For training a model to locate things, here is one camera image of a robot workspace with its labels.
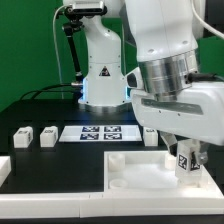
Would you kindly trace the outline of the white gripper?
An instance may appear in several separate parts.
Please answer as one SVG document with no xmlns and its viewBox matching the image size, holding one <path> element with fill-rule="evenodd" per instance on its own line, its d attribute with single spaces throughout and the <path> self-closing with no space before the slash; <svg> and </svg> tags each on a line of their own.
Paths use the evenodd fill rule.
<svg viewBox="0 0 224 224">
<path fill-rule="evenodd" d="M 204 141 L 196 150 L 200 165 L 208 161 L 208 143 L 224 145 L 224 82 L 194 82 L 174 102 L 159 102 L 147 93 L 139 68 L 126 75 L 126 83 L 136 120 L 143 127 L 162 131 L 171 155 L 177 155 L 175 135 Z"/>
</svg>

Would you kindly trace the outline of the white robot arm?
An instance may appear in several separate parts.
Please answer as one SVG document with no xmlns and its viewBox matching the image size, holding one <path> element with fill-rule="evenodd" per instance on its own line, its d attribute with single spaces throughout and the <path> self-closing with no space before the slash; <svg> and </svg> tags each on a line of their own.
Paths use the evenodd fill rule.
<svg viewBox="0 0 224 224">
<path fill-rule="evenodd" d="M 178 136 L 224 145 L 224 83 L 199 73 L 194 0 L 63 0 L 65 16 L 87 37 L 88 73 L 80 106 L 97 112 L 130 102 L 138 123 L 160 131 L 174 151 Z M 121 17 L 138 66 L 121 73 L 118 35 L 103 16 Z"/>
</svg>

